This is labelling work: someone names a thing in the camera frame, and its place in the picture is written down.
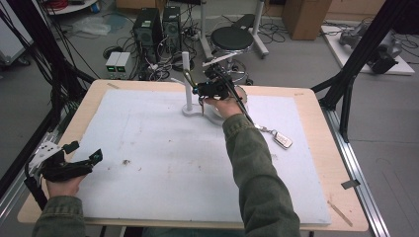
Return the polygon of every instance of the chair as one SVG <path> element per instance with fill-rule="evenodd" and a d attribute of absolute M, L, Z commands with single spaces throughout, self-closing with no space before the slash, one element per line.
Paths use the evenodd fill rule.
<path fill-rule="evenodd" d="M 233 77 L 233 82 L 246 79 L 246 85 L 253 85 L 253 81 L 249 79 L 245 65 L 233 59 L 233 55 L 244 53 L 251 48 L 253 36 L 249 33 L 249 28 L 253 26 L 254 20 L 255 15 L 246 14 L 231 26 L 216 29 L 210 35 L 210 43 L 214 49 L 212 54 L 216 52 L 229 53 L 225 70 Z"/>

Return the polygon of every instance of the human arm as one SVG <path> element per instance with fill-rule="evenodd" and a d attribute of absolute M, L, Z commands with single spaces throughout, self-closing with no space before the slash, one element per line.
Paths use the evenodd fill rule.
<path fill-rule="evenodd" d="M 85 236 L 82 202 L 75 196 L 83 178 L 60 183 L 46 181 L 49 200 L 35 224 L 33 237 Z"/>
<path fill-rule="evenodd" d="M 206 99 L 206 103 L 226 118 L 222 127 L 246 236 L 299 236 L 290 193 L 272 165 L 265 139 L 235 101 L 227 100 Z"/>

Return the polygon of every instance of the floor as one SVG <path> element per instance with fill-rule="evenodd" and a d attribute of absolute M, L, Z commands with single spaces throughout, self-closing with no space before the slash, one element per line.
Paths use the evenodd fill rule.
<path fill-rule="evenodd" d="M 95 16 L 109 20 L 115 5 L 106 5 Z M 67 26 L 86 16 L 93 16 L 88 10 L 59 17 L 62 26 Z M 213 18 L 209 29 L 224 18 Z M 262 24 L 273 21 L 265 17 Z M 89 65 L 101 77 L 106 78 L 106 59 L 102 56 L 108 46 L 121 43 L 129 37 L 130 21 L 113 18 L 115 27 L 106 37 L 77 33 L 71 42 L 83 55 Z M 266 43 L 269 55 L 261 59 L 251 51 L 236 58 L 243 62 L 254 85 L 310 88 L 337 74 L 340 66 L 335 60 L 323 37 L 316 40 L 291 40 L 282 33 L 284 42 Z M 282 41 L 279 35 L 275 40 Z M 203 53 L 196 44 L 198 55 L 194 74 L 199 76 Z M 410 49 L 416 55 L 419 50 Z M 419 58 L 405 51 L 401 57 L 408 62 L 419 62 Z M 77 66 L 93 76 L 90 69 L 75 55 Z M 410 64 L 418 71 L 418 64 Z M 171 72 L 171 77 L 181 77 Z M 359 74 L 354 85 L 349 139 L 355 151 L 379 211 L 391 236 L 419 236 L 419 74 L 413 76 Z M 48 84 L 34 64 L 15 65 L 0 71 L 0 175 L 19 154 L 29 137 L 49 111 Z M 325 92 L 317 94 L 322 98 Z M 28 194 L 18 198 L 15 208 L 0 226 L 0 236 L 30 236 L 33 225 L 19 223 L 17 213 Z M 87 235 L 99 236 L 99 226 L 89 226 Z M 120 236 L 120 227 L 109 227 L 105 236 Z M 371 231 L 362 233 L 315 232 L 315 236 L 374 236 Z"/>

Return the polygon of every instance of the green sleeve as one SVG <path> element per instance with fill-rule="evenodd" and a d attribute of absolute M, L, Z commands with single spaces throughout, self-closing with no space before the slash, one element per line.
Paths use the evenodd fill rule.
<path fill-rule="evenodd" d="M 50 198 L 35 224 L 32 236 L 84 237 L 81 200 L 77 197 Z"/>
<path fill-rule="evenodd" d="M 246 236 L 299 236 L 290 193 L 260 131 L 244 115 L 230 117 L 222 127 Z"/>

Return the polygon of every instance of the round black seat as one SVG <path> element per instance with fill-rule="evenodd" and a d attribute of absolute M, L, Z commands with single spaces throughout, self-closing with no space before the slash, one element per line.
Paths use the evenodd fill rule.
<path fill-rule="evenodd" d="M 253 43 L 252 34 L 233 27 L 218 28 L 212 32 L 210 40 L 215 47 L 226 51 L 245 50 Z"/>

